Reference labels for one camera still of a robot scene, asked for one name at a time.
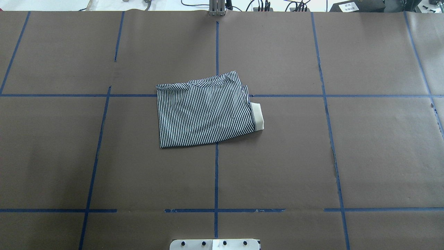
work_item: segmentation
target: black device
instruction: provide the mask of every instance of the black device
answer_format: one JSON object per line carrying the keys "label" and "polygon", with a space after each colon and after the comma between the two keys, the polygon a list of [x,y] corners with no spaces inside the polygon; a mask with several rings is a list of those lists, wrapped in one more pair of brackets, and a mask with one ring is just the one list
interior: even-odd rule
{"label": "black device", "polygon": [[[358,10],[342,11],[342,4],[351,4],[351,8],[356,5]],[[382,0],[352,0],[333,4],[329,12],[384,12],[384,9],[385,4]]]}

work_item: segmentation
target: folded shirt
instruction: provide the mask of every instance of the folded shirt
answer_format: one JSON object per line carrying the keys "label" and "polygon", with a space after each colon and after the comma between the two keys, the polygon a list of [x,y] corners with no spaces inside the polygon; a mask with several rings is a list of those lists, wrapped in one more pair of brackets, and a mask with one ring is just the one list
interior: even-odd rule
{"label": "folded shirt", "polygon": [[264,129],[261,105],[235,71],[156,85],[160,147],[215,143]]}

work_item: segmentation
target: grid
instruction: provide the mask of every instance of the grid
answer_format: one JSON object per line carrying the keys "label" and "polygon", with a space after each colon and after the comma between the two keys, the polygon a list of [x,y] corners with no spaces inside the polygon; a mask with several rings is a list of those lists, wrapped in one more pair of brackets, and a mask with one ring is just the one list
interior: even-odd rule
{"label": "grid", "polygon": [[[4,76],[2,86],[0,88],[0,97],[105,97],[105,105],[103,110],[103,118],[102,123],[100,127],[100,133],[97,143],[97,149],[95,154],[95,161],[93,164],[93,171],[92,171],[92,177],[91,182],[89,186],[89,192],[88,192],[88,198],[87,198],[87,204],[85,209],[0,209],[0,212],[2,213],[83,213],[84,214],[84,220],[83,220],[83,227],[81,232],[81,238],[79,243],[79,249],[82,249],[83,247],[83,241],[85,237],[85,232],[87,230],[87,222],[88,222],[88,214],[89,213],[117,213],[117,209],[90,209],[91,205],[91,197],[94,187],[94,181],[95,181],[95,175],[97,171],[97,164],[99,161],[99,151],[102,143],[102,136],[103,136],[103,129],[105,125],[107,110],[108,110],[108,103],[110,98],[115,97],[156,97],[155,94],[111,94],[111,86],[108,88],[107,94],[3,94],[3,89],[7,83],[7,78],[10,72],[11,67],[13,66],[13,61],[16,55],[17,50],[19,49],[20,41],[22,39],[22,36],[25,32],[26,25],[28,23],[28,20],[30,18],[31,12],[28,12],[26,16],[26,20],[24,22],[23,28],[21,30],[20,36],[18,38],[16,47],[14,49],[14,52],[12,54],[11,60],[9,62],[6,74]],[[116,42],[116,48],[115,48],[115,57],[114,60],[117,61],[118,59],[118,49],[119,49],[119,41],[122,33],[123,28],[123,22],[124,22],[124,15],[125,12],[122,12],[121,15],[121,21],[120,21],[120,27],[119,27],[119,34]],[[422,211],[444,211],[444,207],[391,207],[391,208],[345,208],[343,197],[342,197],[342,190],[341,190],[341,181],[340,181],[340,166],[338,166],[337,158],[336,158],[336,150],[335,150],[335,144],[333,140],[333,132],[331,127],[331,121],[330,121],[330,114],[329,114],[329,108],[328,108],[328,98],[365,98],[365,97],[374,97],[374,98],[429,98],[431,101],[431,104],[433,107],[435,107],[435,102],[433,98],[442,98],[444,95],[432,95],[423,67],[421,65],[421,61],[418,57],[418,53],[416,51],[416,47],[412,38],[411,34],[411,28],[408,22],[408,18],[406,13],[404,13],[405,23],[408,29],[409,39],[415,54],[415,57],[417,59],[417,63],[421,70],[421,75],[424,80],[425,87],[427,89],[427,95],[328,95],[325,90],[325,84],[324,84],[324,76],[321,69],[321,57],[319,53],[318,48],[318,41],[317,41],[317,34],[316,34],[316,26],[315,26],[315,19],[313,13],[311,13],[311,21],[312,21],[312,28],[313,28],[313,38],[314,38],[314,46],[316,48],[316,54],[317,54],[317,63],[319,68],[319,77],[321,81],[321,89],[322,89],[322,95],[318,94],[255,94],[250,95],[250,97],[275,97],[275,98],[292,98],[292,97],[315,97],[315,98],[322,98],[324,102],[325,107],[325,116],[327,120],[327,126],[328,126],[328,132],[329,132],[329,140],[330,140],[330,146],[331,150],[333,152],[334,157],[334,168],[336,171],[336,185],[337,185],[337,193],[338,193],[338,199],[339,199],[339,208],[325,208],[324,212],[331,213],[341,213],[342,218],[342,225],[343,225],[343,231],[344,231],[344,239],[346,244],[346,249],[350,249],[350,243],[349,243],[349,236],[348,236],[348,229],[347,229],[347,221],[346,221],[346,213],[351,212],[390,212],[390,211],[415,211],[415,212],[422,212]],[[215,29],[216,29],[216,48],[215,48],[215,58],[216,58],[216,74],[219,74],[219,22],[215,22]],[[437,124],[440,128],[441,136],[444,138],[443,134],[443,127],[442,122],[440,120],[439,114],[437,112],[437,109],[434,108],[434,114],[436,117]],[[221,209],[218,205],[218,182],[219,182],[219,169],[218,169],[218,159],[219,159],[219,143],[215,144],[215,169],[214,169],[214,208],[213,209],[188,209],[188,208],[177,208],[177,209],[165,209],[165,213],[213,213],[214,214],[214,237],[218,238],[218,213],[254,213],[254,212],[263,212],[263,213],[282,213],[285,212],[285,208],[249,208],[249,209]]]}

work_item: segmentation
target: white cuff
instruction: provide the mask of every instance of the white cuff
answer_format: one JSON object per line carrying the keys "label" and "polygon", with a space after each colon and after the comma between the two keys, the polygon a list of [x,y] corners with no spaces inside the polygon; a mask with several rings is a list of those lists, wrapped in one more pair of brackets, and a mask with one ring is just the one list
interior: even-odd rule
{"label": "white cuff", "polygon": [[264,129],[264,117],[259,103],[250,102],[253,111],[254,122],[256,123],[256,131]]}

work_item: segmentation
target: metal mount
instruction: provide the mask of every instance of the metal mount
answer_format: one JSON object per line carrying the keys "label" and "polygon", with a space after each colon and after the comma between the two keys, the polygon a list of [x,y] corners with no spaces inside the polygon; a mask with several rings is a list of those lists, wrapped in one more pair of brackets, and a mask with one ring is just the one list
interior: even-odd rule
{"label": "metal mount", "polygon": [[210,16],[225,16],[225,0],[210,0]]}
{"label": "metal mount", "polygon": [[261,241],[255,239],[173,240],[170,250],[260,250]]}

